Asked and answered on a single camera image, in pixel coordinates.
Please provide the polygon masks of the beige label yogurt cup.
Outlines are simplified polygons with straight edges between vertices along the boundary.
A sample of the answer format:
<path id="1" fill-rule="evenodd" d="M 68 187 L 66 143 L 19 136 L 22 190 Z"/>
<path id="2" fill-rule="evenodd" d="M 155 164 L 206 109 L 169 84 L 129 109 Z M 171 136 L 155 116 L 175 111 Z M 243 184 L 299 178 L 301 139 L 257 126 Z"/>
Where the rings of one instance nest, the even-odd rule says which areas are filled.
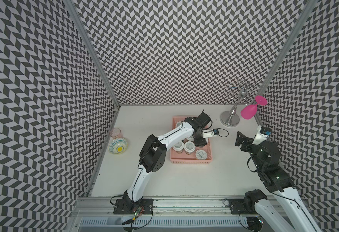
<path id="1" fill-rule="evenodd" d="M 180 127 L 180 128 L 183 127 L 183 122 L 182 121 L 179 121 L 179 122 L 176 123 L 175 128 L 178 128 L 178 127 Z"/>

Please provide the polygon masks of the clear lid yogurt cup front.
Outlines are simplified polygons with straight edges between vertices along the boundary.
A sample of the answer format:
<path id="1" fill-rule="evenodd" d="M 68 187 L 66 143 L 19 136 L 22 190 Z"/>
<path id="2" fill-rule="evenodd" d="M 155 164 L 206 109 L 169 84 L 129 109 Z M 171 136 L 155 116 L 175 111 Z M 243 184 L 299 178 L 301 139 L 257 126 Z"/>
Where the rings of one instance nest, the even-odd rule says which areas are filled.
<path id="1" fill-rule="evenodd" d="M 207 154 L 206 151 L 204 151 L 204 150 L 202 150 L 202 149 L 199 149 L 199 150 L 196 151 L 195 157 L 196 157 L 196 159 L 198 159 L 198 160 L 206 160 L 207 157 L 208 157 L 208 154 Z"/>

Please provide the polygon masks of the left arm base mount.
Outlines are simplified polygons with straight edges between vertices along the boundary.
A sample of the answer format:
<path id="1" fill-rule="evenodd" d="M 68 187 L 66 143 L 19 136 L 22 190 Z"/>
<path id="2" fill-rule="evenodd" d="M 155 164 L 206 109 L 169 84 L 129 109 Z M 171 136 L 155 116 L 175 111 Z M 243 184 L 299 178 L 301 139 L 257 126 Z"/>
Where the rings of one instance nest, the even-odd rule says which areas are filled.
<path id="1" fill-rule="evenodd" d="M 133 215 L 137 210 L 143 210 L 144 215 L 150 215 L 153 212 L 154 199 L 144 198 L 137 203 L 125 203 L 123 199 L 117 199 L 113 213 L 115 215 Z"/>

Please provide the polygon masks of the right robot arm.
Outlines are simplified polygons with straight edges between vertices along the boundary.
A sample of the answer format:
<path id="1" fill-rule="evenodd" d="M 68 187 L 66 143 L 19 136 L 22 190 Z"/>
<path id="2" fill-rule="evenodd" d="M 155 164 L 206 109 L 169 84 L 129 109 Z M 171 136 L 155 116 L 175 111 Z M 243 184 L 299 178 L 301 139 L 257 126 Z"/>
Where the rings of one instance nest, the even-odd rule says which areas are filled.
<path id="1" fill-rule="evenodd" d="M 259 189 L 245 193 L 244 208 L 259 214 L 276 232 L 320 232 L 321 228 L 298 193 L 291 177 L 280 167 L 281 152 L 269 141 L 270 129 L 259 127 L 254 138 L 237 132 L 235 145 L 250 155 L 261 182 L 282 206 L 286 220 Z"/>

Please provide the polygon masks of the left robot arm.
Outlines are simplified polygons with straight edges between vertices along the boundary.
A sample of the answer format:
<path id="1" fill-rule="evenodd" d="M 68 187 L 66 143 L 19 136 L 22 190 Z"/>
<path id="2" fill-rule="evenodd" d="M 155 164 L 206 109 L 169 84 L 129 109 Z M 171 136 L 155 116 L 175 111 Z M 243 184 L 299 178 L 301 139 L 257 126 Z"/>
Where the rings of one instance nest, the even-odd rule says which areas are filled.
<path id="1" fill-rule="evenodd" d="M 215 136 L 212 131 L 206 132 L 206 126 L 211 121 L 210 116 L 202 112 L 197 117 L 185 118 L 180 126 L 161 136 L 148 136 L 139 153 L 137 175 L 130 188 L 123 194 L 124 205 L 132 209 L 139 204 L 151 174 L 164 165 L 167 151 L 175 144 L 192 136 L 196 147 L 205 146 L 207 144 L 206 137 Z"/>

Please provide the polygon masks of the pink plastic basket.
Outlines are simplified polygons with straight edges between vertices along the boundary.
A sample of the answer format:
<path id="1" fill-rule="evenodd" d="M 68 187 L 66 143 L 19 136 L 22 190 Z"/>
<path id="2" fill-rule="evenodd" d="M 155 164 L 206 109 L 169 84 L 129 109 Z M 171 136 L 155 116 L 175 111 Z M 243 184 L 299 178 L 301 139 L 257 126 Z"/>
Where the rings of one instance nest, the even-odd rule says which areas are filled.
<path id="1" fill-rule="evenodd" d="M 189 140 L 184 140 L 182 152 L 177 152 L 174 147 L 170 150 L 170 161 L 181 164 L 209 164 L 213 161 L 211 141 L 206 140 L 204 147 L 195 147 L 189 144 Z"/>

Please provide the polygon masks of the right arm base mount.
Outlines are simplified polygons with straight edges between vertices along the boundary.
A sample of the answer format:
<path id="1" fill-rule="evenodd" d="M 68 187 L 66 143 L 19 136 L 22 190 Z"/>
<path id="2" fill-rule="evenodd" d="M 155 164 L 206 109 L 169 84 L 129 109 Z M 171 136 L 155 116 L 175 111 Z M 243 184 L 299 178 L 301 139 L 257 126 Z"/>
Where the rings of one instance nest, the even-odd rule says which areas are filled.
<path id="1" fill-rule="evenodd" d="M 256 211 L 256 204 L 262 203 L 262 200 L 254 201 L 247 199 L 227 199 L 227 207 L 230 209 L 232 215 L 258 215 Z"/>

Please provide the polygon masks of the yogurt cup edge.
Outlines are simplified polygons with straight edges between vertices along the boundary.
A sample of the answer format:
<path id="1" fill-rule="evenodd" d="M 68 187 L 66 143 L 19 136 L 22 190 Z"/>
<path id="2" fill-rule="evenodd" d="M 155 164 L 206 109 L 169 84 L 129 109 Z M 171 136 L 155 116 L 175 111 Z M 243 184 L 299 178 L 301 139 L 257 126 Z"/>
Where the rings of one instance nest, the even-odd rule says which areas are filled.
<path id="1" fill-rule="evenodd" d="M 184 150 L 184 143 L 183 143 L 183 141 L 180 141 L 180 142 L 176 143 L 176 144 L 172 147 L 172 149 L 173 149 L 175 152 L 177 152 L 177 153 L 182 153 L 183 150 Z"/>
<path id="2" fill-rule="evenodd" d="M 188 141 L 184 144 L 184 150 L 187 155 L 191 155 L 195 152 L 195 144 L 192 141 Z"/>

